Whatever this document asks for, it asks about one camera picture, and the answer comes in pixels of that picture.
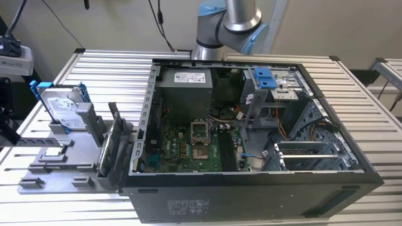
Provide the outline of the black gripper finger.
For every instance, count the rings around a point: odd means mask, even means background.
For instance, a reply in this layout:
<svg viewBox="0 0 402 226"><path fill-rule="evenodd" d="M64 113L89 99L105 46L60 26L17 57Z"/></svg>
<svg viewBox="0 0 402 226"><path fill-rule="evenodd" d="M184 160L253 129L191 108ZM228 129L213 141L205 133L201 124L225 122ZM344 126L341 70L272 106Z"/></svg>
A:
<svg viewBox="0 0 402 226"><path fill-rule="evenodd" d="M8 117L6 110L0 108L0 146L16 146L20 135L14 131L14 122Z"/></svg>

